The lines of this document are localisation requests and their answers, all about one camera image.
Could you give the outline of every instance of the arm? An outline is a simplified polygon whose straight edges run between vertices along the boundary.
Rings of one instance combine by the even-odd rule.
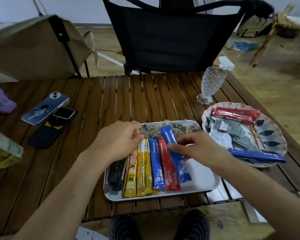
[[[13,239],[74,239],[101,174],[143,138],[138,124],[117,121],[103,128]]]
[[[300,239],[300,198],[233,157],[205,132],[184,134],[168,148],[194,158],[227,180],[278,232]]]

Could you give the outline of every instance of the white wall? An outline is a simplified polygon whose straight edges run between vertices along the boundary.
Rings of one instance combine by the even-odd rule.
[[[111,0],[112,2],[130,6],[125,0]],[[141,0],[149,5],[158,7],[159,0]],[[216,0],[205,0],[211,3]],[[289,3],[297,4],[292,15],[300,16],[300,0],[265,0],[272,4],[277,11],[283,10]],[[73,23],[110,24],[110,19],[102,0],[41,0],[48,14],[58,14]],[[203,0],[196,0],[203,5]],[[213,14],[230,14],[237,12],[236,7],[224,7],[213,10]],[[19,22],[37,16],[32,0],[0,0],[0,22]]]

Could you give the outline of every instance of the hand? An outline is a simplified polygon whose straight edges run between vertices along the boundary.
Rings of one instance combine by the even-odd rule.
[[[177,137],[176,141],[178,144],[168,143],[168,149],[187,158],[194,158],[211,169],[229,160],[229,156],[232,157],[204,131],[183,134]]]
[[[117,121],[102,128],[87,151],[98,159],[106,160],[105,166],[108,166],[127,157],[144,138],[138,124]]]

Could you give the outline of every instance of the black phone case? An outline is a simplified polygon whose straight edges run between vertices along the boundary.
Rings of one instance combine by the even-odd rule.
[[[40,149],[49,148],[60,136],[63,130],[76,117],[77,111],[67,120],[51,115],[36,131],[28,138],[28,143]]]

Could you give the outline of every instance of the black mesh chair back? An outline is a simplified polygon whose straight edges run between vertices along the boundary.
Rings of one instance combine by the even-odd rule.
[[[253,0],[221,0],[194,8],[162,10],[139,0],[140,8],[103,0],[126,58],[125,73],[205,71],[234,31]],[[211,15],[198,12],[239,6],[238,13]]]

